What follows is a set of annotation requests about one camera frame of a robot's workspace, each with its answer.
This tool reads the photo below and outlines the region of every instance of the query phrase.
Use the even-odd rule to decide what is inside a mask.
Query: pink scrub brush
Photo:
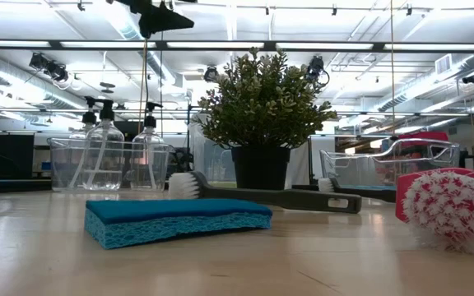
[[[437,169],[397,181],[396,217],[420,243],[474,254],[474,171]]]

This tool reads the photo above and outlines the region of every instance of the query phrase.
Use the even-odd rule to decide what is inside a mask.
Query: blue sponge
[[[272,211],[249,201],[88,201],[85,229],[105,249],[223,229],[269,229]]]

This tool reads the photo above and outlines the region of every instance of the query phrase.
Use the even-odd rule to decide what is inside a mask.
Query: clear plastic bottle
[[[85,140],[87,138],[87,133],[94,127],[94,123],[86,123],[83,128],[80,128],[77,131],[74,131],[69,136],[69,139],[76,139],[76,140]]]
[[[147,117],[144,130],[132,140],[131,188],[137,190],[164,190],[167,161],[171,146],[155,133],[156,120],[152,116],[153,102],[146,103]]]
[[[96,115],[93,111],[95,99],[90,96],[86,96],[85,98],[87,100],[87,105],[89,106],[87,112],[83,114],[83,117],[81,119],[85,126],[77,131],[74,131],[69,136],[69,172],[72,173],[72,176],[71,181],[67,186],[68,189],[83,187],[83,164],[86,159],[88,144],[88,142],[86,141],[87,133],[96,124]]]
[[[124,137],[113,124],[113,101],[96,101],[104,103],[100,111],[102,121],[87,133],[83,187],[87,190],[118,190],[122,183]]]

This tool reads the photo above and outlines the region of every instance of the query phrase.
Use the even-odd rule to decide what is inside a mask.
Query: black plant pot
[[[290,149],[267,146],[231,148],[237,187],[247,189],[285,189]]]

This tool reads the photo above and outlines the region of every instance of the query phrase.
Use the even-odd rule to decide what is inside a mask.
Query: air duct
[[[57,107],[65,109],[85,108],[83,99],[71,95],[66,91],[60,90],[48,81],[32,76],[8,62],[0,59],[0,85],[12,86],[16,94],[22,98],[48,100],[54,102]]]
[[[144,40],[126,6],[117,2],[114,2],[112,5],[105,5],[107,5],[107,7],[104,7],[105,18],[114,29],[122,35],[122,38],[125,40]],[[144,53],[142,51],[138,52],[138,54],[144,58]],[[163,84],[173,85],[175,83],[175,74],[169,69],[164,61],[160,60],[155,52],[147,52],[146,62],[147,66],[149,66],[157,76],[160,75],[161,70]]]
[[[469,76],[474,72],[474,54],[472,56],[460,53],[451,55],[450,67],[446,71],[440,72],[438,69],[433,69],[427,73],[419,76],[413,81],[408,82],[398,91],[393,98],[393,94],[389,94],[382,98],[382,103],[376,104],[370,112],[385,112],[397,106],[403,102],[407,102],[410,99],[415,99],[417,96],[423,95],[429,91],[432,91],[445,83],[448,83],[454,79],[460,79],[465,76]],[[359,115],[353,118],[349,118],[347,124],[344,126],[353,126],[360,124],[367,119],[366,115]]]

